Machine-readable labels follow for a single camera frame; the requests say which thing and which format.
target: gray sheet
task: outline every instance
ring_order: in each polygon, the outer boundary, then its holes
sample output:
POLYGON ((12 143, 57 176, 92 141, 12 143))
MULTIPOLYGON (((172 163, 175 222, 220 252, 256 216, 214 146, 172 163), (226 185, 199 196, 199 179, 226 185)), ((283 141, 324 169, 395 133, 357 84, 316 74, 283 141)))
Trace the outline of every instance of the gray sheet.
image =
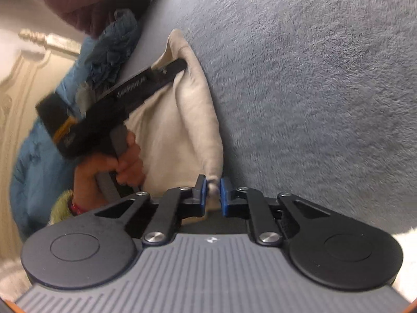
POLYGON ((417 226, 416 0, 154 0, 122 79, 173 28, 206 73, 236 186, 417 226))

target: green sleeve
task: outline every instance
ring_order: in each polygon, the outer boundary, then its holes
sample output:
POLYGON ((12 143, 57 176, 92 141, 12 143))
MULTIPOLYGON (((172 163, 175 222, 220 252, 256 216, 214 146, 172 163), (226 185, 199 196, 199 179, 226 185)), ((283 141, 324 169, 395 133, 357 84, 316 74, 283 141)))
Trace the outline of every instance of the green sleeve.
POLYGON ((49 217, 49 225, 53 225, 72 216, 68 208, 68 201, 72 198, 72 196, 72 190, 67 190, 61 194, 55 205, 52 207, 51 216, 49 217))

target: white fluffy rug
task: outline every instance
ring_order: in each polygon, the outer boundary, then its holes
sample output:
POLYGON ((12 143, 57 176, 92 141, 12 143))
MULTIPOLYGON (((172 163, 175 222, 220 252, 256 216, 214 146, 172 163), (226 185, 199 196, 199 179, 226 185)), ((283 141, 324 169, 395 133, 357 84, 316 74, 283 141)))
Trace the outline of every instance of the white fluffy rug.
MULTIPOLYGON (((417 297, 417 228, 394 236, 404 251, 404 262, 393 287, 408 301, 417 297)), ((0 265, 0 297, 14 301, 30 287, 20 260, 0 265)))

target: white logo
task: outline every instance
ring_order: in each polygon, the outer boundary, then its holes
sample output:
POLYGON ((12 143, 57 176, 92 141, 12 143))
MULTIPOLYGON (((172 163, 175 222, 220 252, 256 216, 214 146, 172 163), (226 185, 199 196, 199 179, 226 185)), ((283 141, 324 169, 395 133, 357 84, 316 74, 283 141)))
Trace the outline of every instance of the white logo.
POLYGON ((218 241, 218 238, 216 238, 216 237, 210 237, 210 238, 206 239, 206 241, 207 242, 210 242, 211 244, 213 244, 214 242, 217 242, 218 241))

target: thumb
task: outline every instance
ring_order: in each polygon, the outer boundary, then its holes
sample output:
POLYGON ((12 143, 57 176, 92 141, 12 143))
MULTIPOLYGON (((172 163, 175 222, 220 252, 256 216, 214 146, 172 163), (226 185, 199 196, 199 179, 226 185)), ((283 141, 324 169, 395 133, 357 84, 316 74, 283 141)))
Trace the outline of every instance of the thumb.
POLYGON ((117 168, 118 161, 108 155, 94 153, 84 159, 77 167, 78 173, 88 178, 95 176, 98 172, 114 171, 117 168))

